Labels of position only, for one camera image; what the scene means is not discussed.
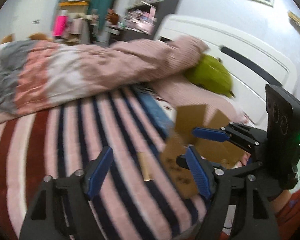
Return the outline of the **person's right hand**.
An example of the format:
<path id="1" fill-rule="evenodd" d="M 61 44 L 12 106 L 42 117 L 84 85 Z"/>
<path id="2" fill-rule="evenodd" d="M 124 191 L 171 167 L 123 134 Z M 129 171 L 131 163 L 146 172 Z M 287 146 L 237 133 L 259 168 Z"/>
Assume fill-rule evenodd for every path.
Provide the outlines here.
<path id="1" fill-rule="evenodd" d="M 289 202 L 292 194 L 289 190 L 283 191 L 277 198 L 270 202 L 272 211 L 277 214 L 279 213 Z"/>

